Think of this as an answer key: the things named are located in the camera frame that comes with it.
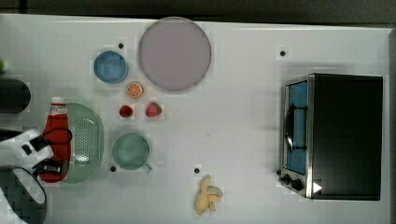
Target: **bottle cap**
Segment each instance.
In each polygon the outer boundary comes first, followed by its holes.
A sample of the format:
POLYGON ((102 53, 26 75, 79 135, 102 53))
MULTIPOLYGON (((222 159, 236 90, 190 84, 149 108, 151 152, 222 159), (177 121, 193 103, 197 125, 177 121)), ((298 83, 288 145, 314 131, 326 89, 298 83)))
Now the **bottle cap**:
POLYGON ((59 104, 59 105, 65 105, 66 104, 66 100, 63 97, 58 97, 58 96, 52 97, 50 99, 50 102, 52 104, 59 104))

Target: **orange slice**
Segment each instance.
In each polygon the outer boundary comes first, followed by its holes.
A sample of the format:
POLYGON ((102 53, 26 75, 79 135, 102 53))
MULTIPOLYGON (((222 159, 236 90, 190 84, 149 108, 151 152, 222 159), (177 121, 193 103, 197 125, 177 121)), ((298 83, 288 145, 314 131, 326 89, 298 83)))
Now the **orange slice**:
POLYGON ((134 99, 141 96, 144 91, 145 91, 145 89, 138 82, 133 82, 133 83, 129 84, 129 86, 127 88, 128 95, 134 99))

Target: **purple plate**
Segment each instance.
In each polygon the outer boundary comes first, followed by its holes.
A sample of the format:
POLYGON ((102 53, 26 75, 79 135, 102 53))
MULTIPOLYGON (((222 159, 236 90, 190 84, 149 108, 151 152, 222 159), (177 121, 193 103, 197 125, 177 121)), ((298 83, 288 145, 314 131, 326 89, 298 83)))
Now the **purple plate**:
POLYGON ((182 91, 206 74, 211 48, 205 32, 193 21, 167 17, 143 34, 139 62, 144 74, 157 86, 182 91))

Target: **red strawberry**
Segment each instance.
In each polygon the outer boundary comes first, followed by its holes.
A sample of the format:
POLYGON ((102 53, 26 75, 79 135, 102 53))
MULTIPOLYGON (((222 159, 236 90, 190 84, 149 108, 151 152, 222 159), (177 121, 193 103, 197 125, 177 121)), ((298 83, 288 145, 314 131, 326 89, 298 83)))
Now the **red strawberry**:
POLYGON ((151 102, 146 109, 146 116, 149 118, 154 118, 159 116, 161 112, 163 112, 161 107, 157 103, 151 102))
POLYGON ((123 105, 120 109, 120 116, 123 118, 131 117, 134 111, 128 105, 123 105))

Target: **toaster oven knob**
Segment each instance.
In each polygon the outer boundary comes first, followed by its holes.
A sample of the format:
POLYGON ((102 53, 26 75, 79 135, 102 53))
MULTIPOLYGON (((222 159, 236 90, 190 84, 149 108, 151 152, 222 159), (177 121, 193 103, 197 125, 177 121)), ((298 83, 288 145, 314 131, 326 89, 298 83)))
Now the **toaster oven knob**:
POLYGON ((288 185, 291 181, 291 178, 288 174, 283 175, 283 177, 279 178, 280 181, 283 181, 286 185, 288 185))
POLYGON ((300 191, 303 188, 303 183, 299 178, 290 181, 291 187, 300 191))

